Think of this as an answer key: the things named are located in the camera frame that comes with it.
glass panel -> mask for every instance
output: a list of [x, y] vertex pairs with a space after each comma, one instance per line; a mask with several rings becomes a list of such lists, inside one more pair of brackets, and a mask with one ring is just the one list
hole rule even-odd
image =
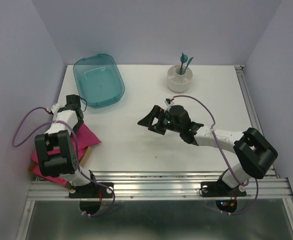
[[[238, 210], [251, 200], [239, 200]], [[214, 201], [116, 202], [102, 217], [81, 215], [75, 201], [35, 203], [29, 240], [293, 240], [281, 199], [260, 199], [228, 216]]]

purple wall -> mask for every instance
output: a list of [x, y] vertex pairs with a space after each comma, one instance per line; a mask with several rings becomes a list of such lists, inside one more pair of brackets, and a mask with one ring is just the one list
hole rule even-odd
[[[26, 202], [32, 139], [11, 147], [21, 118], [36, 106], [50, 107], [65, 66], [30, 0], [0, 0], [0, 240], [15, 239]], [[19, 139], [48, 120], [32, 115]]]
[[293, 189], [293, 0], [284, 0], [245, 66], [263, 132], [277, 148], [274, 163]]
[[244, 64], [281, 0], [32, 0], [68, 64]]

white table surface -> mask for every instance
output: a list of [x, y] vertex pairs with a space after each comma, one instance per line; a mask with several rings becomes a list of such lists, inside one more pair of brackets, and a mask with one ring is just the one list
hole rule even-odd
[[[110, 106], [87, 107], [84, 123], [102, 141], [93, 147], [85, 168], [92, 171], [224, 171], [227, 166], [218, 149], [185, 143], [176, 132], [165, 136], [137, 125], [154, 105], [165, 108], [165, 98], [176, 95], [166, 86], [168, 65], [118, 65], [125, 93]], [[193, 83], [183, 94], [202, 101], [213, 113], [216, 128], [244, 131], [251, 126], [234, 66], [192, 65]], [[73, 65], [68, 65], [58, 98], [79, 94]], [[200, 104], [188, 98], [175, 99], [192, 121], [210, 126], [212, 120]], [[231, 165], [235, 154], [226, 152]]]

teal plastic bin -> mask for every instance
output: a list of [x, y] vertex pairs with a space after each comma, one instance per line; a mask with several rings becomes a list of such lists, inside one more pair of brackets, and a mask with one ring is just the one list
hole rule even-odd
[[108, 54], [98, 54], [77, 61], [73, 66], [73, 73], [80, 97], [92, 108], [115, 104], [125, 93], [117, 64]]

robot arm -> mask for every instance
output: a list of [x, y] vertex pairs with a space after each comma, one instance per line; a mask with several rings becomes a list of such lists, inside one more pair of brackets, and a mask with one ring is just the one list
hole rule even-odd
[[[54, 114], [54, 120], [67, 123], [74, 132], [77, 132], [84, 122], [78, 95], [66, 96], [66, 105], [62, 107], [60, 104], [54, 104], [51, 112]], [[71, 131], [64, 124], [55, 122], [44, 134], [35, 136], [39, 168], [45, 177], [61, 177], [74, 187], [85, 186], [90, 181], [81, 172], [89, 178], [91, 173], [79, 166], [70, 134]], [[60, 149], [60, 153], [49, 155], [49, 152], [56, 148]]]
[[[210, 127], [191, 121], [183, 106], [174, 105], [170, 99], [166, 99], [165, 103], [166, 110], [155, 105], [137, 124], [162, 135], [166, 130], [177, 132], [188, 144], [218, 147]], [[255, 128], [250, 127], [244, 132], [214, 132], [222, 149], [237, 155], [239, 163], [232, 170], [241, 183], [249, 178], [262, 179], [278, 157], [277, 151]], [[224, 197], [229, 196], [239, 183], [227, 169], [217, 182], [204, 182], [201, 185], [207, 187], [202, 193], [203, 197]]]

